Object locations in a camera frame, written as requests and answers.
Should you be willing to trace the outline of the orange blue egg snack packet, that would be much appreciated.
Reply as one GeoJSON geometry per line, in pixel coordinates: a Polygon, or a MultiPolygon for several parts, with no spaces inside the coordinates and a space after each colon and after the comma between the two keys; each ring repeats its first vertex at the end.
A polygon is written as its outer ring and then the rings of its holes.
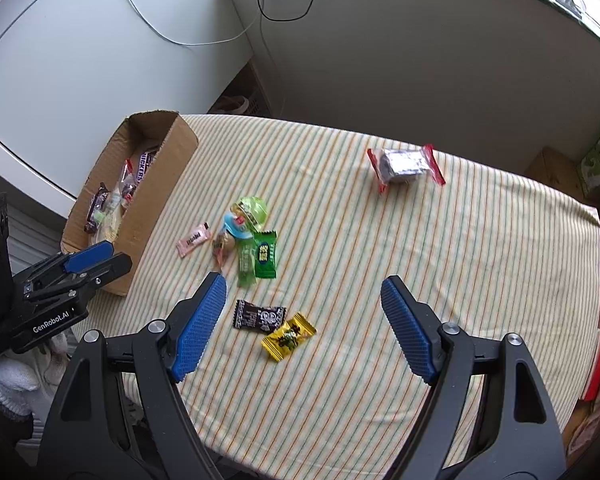
{"type": "Polygon", "coordinates": [[[212,243],[213,255],[218,267],[224,266],[228,256],[234,252],[239,242],[251,239],[252,231],[243,214],[234,214],[234,212],[224,214],[221,229],[212,243]]]}

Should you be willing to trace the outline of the green blue nut snack packet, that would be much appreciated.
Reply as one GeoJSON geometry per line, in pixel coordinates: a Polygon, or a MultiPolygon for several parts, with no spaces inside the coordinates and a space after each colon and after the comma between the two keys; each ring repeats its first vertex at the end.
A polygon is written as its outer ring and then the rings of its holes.
{"type": "Polygon", "coordinates": [[[251,232],[258,232],[268,218],[268,205],[258,196],[245,196],[230,206],[230,212],[238,224],[251,232]]]}

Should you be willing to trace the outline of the white cabinet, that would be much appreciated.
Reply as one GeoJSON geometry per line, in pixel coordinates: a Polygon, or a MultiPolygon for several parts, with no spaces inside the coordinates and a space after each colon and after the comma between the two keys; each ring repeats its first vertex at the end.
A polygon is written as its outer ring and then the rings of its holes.
{"type": "Polygon", "coordinates": [[[232,0],[1,0],[0,176],[66,216],[125,117],[211,107],[255,20],[232,0]]]}

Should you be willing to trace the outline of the dark green candy wrapper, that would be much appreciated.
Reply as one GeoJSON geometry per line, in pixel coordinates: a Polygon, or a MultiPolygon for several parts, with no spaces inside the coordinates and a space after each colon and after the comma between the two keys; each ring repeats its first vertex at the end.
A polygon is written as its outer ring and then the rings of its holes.
{"type": "Polygon", "coordinates": [[[254,256],[254,273],[257,278],[272,280],[277,276],[275,231],[259,232],[253,235],[256,255],[254,256]]]}

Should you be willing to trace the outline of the brown cardboard box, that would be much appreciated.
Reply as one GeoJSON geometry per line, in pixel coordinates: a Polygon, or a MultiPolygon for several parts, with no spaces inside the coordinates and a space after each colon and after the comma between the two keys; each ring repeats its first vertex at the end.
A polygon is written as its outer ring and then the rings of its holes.
{"type": "Polygon", "coordinates": [[[600,200],[586,197],[579,163],[546,146],[530,162],[524,176],[562,192],[585,205],[600,206],[600,200]]]}

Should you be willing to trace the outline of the pink candy wrapper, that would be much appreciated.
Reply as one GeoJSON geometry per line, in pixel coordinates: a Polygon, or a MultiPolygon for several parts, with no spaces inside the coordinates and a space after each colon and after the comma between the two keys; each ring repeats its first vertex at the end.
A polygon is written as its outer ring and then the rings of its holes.
{"type": "Polygon", "coordinates": [[[210,238],[211,231],[209,225],[207,222],[202,222],[176,243],[176,251],[181,258],[184,258],[195,248],[210,240],[210,238]]]}

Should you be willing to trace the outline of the Snickers bar lower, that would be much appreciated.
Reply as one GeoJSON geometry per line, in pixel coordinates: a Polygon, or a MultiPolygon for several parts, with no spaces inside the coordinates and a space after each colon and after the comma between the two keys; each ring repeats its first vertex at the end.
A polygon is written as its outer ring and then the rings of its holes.
{"type": "Polygon", "coordinates": [[[92,198],[91,205],[88,207],[84,223],[84,231],[87,232],[87,234],[95,234],[102,223],[102,220],[104,220],[105,206],[108,197],[109,190],[105,183],[102,182],[92,198]]]}

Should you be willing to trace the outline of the snickers bar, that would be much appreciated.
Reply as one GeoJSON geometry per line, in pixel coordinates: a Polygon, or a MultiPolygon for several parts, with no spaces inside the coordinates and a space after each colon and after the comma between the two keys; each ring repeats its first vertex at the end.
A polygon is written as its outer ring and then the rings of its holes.
{"type": "Polygon", "coordinates": [[[88,207],[84,223],[84,231],[87,232],[87,234],[95,234],[102,223],[102,220],[104,220],[105,206],[108,197],[109,190],[105,183],[102,182],[92,198],[91,205],[88,207]]]}
{"type": "Polygon", "coordinates": [[[154,146],[153,148],[148,148],[147,150],[140,153],[140,158],[138,159],[135,171],[134,188],[137,188],[140,185],[140,182],[142,182],[146,172],[148,171],[152,162],[157,156],[158,151],[158,146],[154,146]]]}

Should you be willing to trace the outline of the red-ended clear snack bag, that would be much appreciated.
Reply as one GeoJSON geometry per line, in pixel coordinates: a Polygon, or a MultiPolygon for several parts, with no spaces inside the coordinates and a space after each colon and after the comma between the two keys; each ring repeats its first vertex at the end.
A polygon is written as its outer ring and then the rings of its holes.
{"type": "Polygon", "coordinates": [[[368,148],[366,155],[377,178],[379,193],[385,192],[390,184],[411,183],[421,176],[430,177],[437,185],[445,185],[431,144],[418,150],[368,148]]]}

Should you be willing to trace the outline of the black candy wrapper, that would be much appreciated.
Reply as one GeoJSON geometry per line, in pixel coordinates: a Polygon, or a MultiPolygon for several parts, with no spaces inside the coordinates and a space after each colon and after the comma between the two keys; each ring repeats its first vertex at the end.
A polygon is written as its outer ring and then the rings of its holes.
{"type": "Polygon", "coordinates": [[[282,326],[286,318],[284,307],[259,307],[238,299],[235,304],[233,327],[238,330],[258,330],[269,334],[282,326]]]}

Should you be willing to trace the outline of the clear bag red seal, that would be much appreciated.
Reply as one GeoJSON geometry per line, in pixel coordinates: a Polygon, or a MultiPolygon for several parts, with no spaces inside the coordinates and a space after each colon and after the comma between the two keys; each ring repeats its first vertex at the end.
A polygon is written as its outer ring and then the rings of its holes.
{"type": "Polygon", "coordinates": [[[120,203],[123,208],[128,208],[132,202],[136,188],[134,188],[134,172],[132,160],[127,158],[124,161],[121,176],[118,182],[118,191],[120,195],[120,203]]]}

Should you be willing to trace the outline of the Snickers bar upper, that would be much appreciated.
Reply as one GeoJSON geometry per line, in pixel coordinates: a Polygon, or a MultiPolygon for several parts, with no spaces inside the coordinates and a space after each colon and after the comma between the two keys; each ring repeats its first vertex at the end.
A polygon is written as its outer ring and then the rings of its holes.
{"type": "Polygon", "coordinates": [[[152,162],[157,156],[158,151],[158,146],[154,146],[153,148],[148,148],[147,150],[140,153],[140,158],[138,159],[135,171],[134,188],[137,188],[140,185],[140,182],[142,182],[146,172],[148,171],[152,162]]]}

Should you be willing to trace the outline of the bread in clear bag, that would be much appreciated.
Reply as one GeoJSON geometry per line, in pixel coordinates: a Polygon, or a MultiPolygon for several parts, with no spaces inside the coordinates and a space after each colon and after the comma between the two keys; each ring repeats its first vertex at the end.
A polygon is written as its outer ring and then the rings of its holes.
{"type": "Polygon", "coordinates": [[[95,235],[96,243],[104,240],[113,243],[116,240],[125,214],[125,206],[126,200],[120,194],[111,194],[106,203],[105,217],[100,222],[95,235]]]}

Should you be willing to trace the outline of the striped tablecloth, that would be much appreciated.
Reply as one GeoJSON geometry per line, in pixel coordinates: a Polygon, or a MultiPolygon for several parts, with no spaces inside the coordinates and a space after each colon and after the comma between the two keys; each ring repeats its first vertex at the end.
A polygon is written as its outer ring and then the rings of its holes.
{"type": "Polygon", "coordinates": [[[217,229],[245,196],[268,205],[277,276],[248,288],[223,266],[225,308],[181,384],[208,448],[279,479],[378,479],[424,404],[380,305],[399,275],[442,320],[474,336],[519,334],[565,425],[588,381],[600,315],[600,219],[533,180],[438,153],[445,178],[379,193],[367,134],[277,120],[190,115],[199,144],[148,240],[129,293],[102,292],[81,330],[133,333],[215,269],[191,228],[217,229]],[[233,327],[238,299],[302,313],[316,334],[283,361],[268,334],[233,327]]]}

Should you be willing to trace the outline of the yellow candy wrapper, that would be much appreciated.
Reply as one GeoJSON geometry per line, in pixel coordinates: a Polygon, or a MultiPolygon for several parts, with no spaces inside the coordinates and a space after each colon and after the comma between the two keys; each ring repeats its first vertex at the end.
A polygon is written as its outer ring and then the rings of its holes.
{"type": "Polygon", "coordinates": [[[297,312],[274,332],[265,336],[261,346],[270,358],[280,362],[315,334],[316,328],[302,313],[297,312]]]}

